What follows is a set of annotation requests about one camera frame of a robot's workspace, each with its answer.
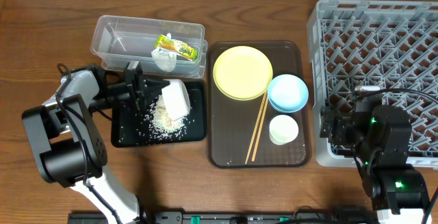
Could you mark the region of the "pink-white rice bowl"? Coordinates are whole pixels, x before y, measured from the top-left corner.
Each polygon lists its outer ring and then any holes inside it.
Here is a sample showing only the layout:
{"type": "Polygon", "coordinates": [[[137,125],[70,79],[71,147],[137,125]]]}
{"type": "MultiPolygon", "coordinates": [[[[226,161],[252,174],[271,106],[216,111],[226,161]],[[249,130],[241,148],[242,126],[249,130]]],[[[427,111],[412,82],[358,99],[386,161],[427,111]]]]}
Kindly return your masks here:
{"type": "Polygon", "coordinates": [[[162,88],[162,97],[169,117],[175,121],[190,113],[190,99],[185,84],[180,79],[168,79],[162,88]]]}

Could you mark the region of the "white tissue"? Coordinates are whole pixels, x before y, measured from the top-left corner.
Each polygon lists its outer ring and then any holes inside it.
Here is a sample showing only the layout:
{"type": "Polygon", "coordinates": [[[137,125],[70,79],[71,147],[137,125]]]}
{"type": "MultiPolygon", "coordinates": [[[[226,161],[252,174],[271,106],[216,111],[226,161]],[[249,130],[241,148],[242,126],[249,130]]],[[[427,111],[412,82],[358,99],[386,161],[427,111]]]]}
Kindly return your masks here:
{"type": "Polygon", "coordinates": [[[153,61],[164,72],[172,72],[177,63],[177,53],[170,47],[156,46],[151,52],[153,61]]]}

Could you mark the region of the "green orange snack wrapper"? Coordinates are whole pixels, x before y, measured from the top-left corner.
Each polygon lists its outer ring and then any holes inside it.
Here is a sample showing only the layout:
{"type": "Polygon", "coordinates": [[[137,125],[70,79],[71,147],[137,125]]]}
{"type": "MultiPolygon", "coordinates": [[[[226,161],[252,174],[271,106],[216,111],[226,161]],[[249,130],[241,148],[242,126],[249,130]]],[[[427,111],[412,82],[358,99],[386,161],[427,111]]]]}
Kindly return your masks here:
{"type": "Polygon", "coordinates": [[[155,47],[166,49],[190,61],[195,61],[198,57],[198,51],[194,47],[189,46],[188,43],[172,39],[163,34],[159,35],[155,42],[155,47]]]}

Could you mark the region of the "pale green cup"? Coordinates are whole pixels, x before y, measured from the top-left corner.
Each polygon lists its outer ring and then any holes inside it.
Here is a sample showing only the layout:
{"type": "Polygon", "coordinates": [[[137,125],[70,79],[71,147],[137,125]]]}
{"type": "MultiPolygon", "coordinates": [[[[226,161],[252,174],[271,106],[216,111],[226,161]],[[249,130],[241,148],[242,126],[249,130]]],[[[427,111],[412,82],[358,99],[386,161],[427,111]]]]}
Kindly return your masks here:
{"type": "Polygon", "coordinates": [[[285,145],[298,137],[297,122],[288,115],[275,116],[269,124],[269,137],[275,145],[285,145]]]}

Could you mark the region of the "light blue bowl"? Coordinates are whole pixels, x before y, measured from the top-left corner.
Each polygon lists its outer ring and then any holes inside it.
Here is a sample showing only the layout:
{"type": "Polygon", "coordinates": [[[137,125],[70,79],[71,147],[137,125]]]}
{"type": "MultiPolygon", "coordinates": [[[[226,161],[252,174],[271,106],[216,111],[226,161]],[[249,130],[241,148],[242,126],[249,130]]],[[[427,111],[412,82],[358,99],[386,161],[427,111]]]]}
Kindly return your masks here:
{"type": "Polygon", "coordinates": [[[309,90],[306,83],[295,75],[278,75],[268,86],[268,100],[276,111],[293,113],[306,106],[309,90]]]}

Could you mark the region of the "yellow plate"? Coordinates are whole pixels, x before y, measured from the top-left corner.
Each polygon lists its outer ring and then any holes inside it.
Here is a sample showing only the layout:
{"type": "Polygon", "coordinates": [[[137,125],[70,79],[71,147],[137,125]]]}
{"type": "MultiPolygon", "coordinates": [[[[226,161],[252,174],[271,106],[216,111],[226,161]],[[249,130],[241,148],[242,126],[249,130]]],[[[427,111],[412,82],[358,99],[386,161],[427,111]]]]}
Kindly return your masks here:
{"type": "Polygon", "coordinates": [[[273,78],[271,61],[260,50],[236,46],[216,59],[213,79],[221,93],[238,101],[256,99],[265,93],[273,78]]]}

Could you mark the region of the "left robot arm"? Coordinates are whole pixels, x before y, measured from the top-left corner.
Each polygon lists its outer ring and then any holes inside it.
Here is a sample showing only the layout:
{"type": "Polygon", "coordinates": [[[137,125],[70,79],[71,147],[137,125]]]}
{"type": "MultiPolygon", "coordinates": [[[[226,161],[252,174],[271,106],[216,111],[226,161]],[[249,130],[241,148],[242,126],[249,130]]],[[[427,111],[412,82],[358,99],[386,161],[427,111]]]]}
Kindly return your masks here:
{"type": "Polygon", "coordinates": [[[138,61],[128,63],[125,74],[113,84],[107,76],[115,72],[97,64],[70,70],[59,63],[57,69],[61,79],[54,95],[22,113],[40,176],[82,194],[108,223],[147,223],[138,198],[111,174],[92,115],[124,105],[144,114],[170,82],[145,77],[138,61]]]}

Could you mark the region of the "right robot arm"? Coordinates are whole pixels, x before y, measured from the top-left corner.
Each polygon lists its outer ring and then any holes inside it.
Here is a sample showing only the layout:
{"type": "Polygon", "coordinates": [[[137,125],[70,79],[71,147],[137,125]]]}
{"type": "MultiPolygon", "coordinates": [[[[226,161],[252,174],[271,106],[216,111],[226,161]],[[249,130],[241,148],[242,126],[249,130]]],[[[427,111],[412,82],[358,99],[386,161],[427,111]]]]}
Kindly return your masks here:
{"type": "Polygon", "coordinates": [[[412,126],[402,108],[378,104],[352,113],[322,112],[320,137],[348,145],[379,223],[430,223],[436,198],[407,162],[412,126]]]}

